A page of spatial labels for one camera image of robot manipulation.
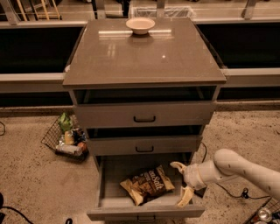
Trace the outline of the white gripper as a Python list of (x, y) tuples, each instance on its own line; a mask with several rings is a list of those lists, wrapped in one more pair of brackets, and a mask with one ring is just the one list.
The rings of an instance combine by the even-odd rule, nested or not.
[(177, 203), (178, 207), (185, 207), (193, 198), (194, 190), (200, 190), (207, 186), (203, 179), (205, 166), (203, 164), (185, 166), (177, 161), (171, 162), (170, 166), (183, 174), (184, 181), (188, 185), (186, 187), (181, 187), (180, 199)]

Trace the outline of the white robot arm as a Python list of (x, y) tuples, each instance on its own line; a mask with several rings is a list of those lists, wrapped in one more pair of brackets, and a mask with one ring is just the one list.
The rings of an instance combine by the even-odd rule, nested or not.
[(178, 207), (187, 206), (194, 192), (209, 183), (220, 183), (234, 179), (236, 176), (243, 177), (270, 197), (280, 200), (280, 172), (254, 164), (233, 150), (217, 150), (212, 160), (201, 164), (184, 165), (174, 161), (170, 166), (182, 174), (186, 183), (186, 187), (181, 188)]

